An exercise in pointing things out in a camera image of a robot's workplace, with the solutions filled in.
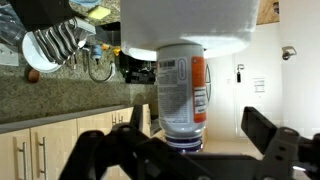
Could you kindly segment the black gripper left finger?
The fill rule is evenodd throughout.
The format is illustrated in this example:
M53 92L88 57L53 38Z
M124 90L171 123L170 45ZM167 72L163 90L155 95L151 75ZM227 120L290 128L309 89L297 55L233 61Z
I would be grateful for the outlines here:
M119 166L131 180L213 180L213 175L188 156L158 138L141 132L142 107L136 105L129 122L107 134L88 130L76 144L58 180L102 180Z

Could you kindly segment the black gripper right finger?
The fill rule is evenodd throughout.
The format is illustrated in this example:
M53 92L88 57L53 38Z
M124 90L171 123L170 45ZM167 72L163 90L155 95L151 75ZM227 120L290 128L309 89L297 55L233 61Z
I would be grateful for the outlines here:
M277 127L256 108L243 110L241 129L263 155L259 179L293 180L295 167L320 180L320 134L311 139L288 127Z

